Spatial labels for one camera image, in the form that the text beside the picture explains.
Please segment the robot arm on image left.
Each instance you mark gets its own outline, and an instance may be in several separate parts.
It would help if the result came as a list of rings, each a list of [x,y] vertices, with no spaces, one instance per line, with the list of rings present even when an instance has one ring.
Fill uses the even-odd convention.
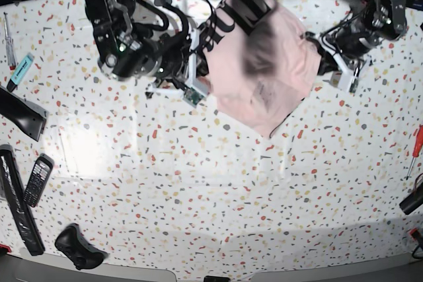
[[[85,13],[108,78],[150,77],[146,98],[175,96],[193,107],[208,96],[200,30],[171,0],[85,0]]]

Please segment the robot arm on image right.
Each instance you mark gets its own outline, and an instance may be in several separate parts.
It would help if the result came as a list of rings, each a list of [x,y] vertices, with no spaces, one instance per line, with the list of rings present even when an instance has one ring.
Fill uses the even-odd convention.
[[[368,53],[382,41],[397,41],[406,34],[405,0],[362,0],[365,5],[336,26],[302,38],[316,45],[322,57],[318,75],[331,73],[330,84],[355,93],[360,73],[370,64]]]

